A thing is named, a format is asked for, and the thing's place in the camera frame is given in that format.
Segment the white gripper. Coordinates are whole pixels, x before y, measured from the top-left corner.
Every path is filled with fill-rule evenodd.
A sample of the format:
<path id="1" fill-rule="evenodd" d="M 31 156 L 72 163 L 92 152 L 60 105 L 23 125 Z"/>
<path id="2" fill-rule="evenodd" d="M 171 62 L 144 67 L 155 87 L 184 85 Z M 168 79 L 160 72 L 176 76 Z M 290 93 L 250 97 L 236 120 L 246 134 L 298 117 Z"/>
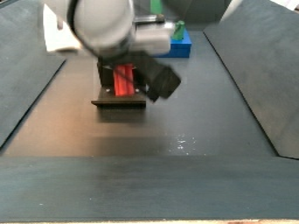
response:
<path id="1" fill-rule="evenodd" d="M 43 32 L 51 53 L 91 54 L 104 59 L 144 51 L 150 55 L 171 51 L 175 24 L 137 24 L 131 3 L 47 3 Z"/>

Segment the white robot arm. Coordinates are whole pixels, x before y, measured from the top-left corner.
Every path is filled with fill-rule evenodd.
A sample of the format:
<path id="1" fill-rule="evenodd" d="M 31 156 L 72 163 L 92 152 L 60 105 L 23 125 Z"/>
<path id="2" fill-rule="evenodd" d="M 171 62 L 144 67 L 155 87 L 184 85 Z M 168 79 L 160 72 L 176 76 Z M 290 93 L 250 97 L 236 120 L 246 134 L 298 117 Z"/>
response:
<path id="1" fill-rule="evenodd" d="M 135 0 L 41 0 L 52 12 L 43 22 L 47 51 L 80 50 L 113 58 L 128 52 L 171 51 L 175 25 L 160 15 L 136 15 Z"/>

